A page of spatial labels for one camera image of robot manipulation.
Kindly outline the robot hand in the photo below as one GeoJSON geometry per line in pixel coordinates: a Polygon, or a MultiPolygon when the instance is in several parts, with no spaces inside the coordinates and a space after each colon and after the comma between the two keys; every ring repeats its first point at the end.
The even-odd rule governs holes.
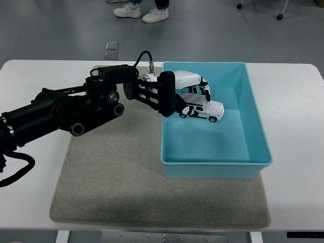
{"type": "Polygon", "coordinates": [[[162,72],[155,80],[162,83],[162,112],[165,117],[177,112],[181,118],[206,118],[205,105],[211,101],[210,86],[205,79],[193,72],[177,70],[162,72]]]}

